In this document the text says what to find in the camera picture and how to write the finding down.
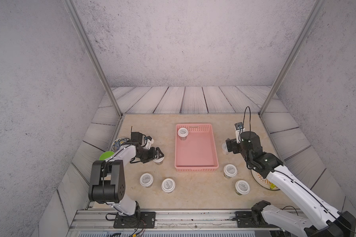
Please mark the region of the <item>pink perforated plastic basket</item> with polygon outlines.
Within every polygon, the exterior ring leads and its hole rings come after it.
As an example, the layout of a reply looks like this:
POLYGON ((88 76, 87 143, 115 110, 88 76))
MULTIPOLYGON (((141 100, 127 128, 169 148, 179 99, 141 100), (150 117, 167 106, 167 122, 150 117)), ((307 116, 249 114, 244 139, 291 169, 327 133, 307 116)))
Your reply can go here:
POLYGON ((176 125, 175 168, 178 172, 211 172, 219 167, 213 127, 210 123, 178 123, 176 125), (186 140, 177 132, 188 129, 186 140))

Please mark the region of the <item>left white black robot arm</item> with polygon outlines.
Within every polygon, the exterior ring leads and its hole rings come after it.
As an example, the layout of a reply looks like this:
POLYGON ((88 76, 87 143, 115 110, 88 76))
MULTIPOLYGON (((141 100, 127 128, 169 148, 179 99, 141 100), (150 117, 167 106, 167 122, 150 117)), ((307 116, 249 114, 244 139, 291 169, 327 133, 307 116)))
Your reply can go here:
POLYGON ((153 142, 150 136, 131 132, 130 140, 120 145, 116 152, 95 161, 89 182, 89 200, 106 204, 122 216, 139 216, 138 203, 126 195, 124 167, 127 164, 145 164, 164 158, 160 148, 152 147, 153 142))

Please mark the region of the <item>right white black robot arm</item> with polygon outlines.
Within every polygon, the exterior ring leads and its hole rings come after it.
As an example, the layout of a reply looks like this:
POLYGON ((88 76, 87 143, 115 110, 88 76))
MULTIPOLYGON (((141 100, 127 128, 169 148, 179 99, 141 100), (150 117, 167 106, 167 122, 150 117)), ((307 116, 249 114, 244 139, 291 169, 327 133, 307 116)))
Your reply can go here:
POLYGON ((356 236, 356 218, 350 212, 340 212, 322 200, 299 181, 279 158, 264 152, 260 137, 255 132, 241 130, 236 138, 225 142, 229 152, 241 154, 249 170, 276 185, 306 216, 302 218, 262 200, 251 208, 253 224, 258 227, 273 225, 298 237, 356 236))

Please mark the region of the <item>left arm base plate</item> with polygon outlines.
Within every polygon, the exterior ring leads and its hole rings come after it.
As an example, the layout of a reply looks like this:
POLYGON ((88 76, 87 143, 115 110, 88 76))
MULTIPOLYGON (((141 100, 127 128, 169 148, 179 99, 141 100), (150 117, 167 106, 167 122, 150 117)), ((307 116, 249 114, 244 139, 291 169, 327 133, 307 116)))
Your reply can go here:
POLYGON ((117 214, 114 219, 114 229, 153 229, 155 227, 156 212, 140 212, 132 216, 117 214))

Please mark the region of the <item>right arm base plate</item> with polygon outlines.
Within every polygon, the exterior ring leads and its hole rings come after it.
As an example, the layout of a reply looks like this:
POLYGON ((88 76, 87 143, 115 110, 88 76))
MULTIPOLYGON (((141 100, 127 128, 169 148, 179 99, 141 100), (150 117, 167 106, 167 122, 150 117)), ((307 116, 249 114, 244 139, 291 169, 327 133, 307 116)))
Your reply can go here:
POLYGON ((237 211, 232 221, 237 222, 238 228, 277 228, 268 224, 261 214, 253 211, 237 211))

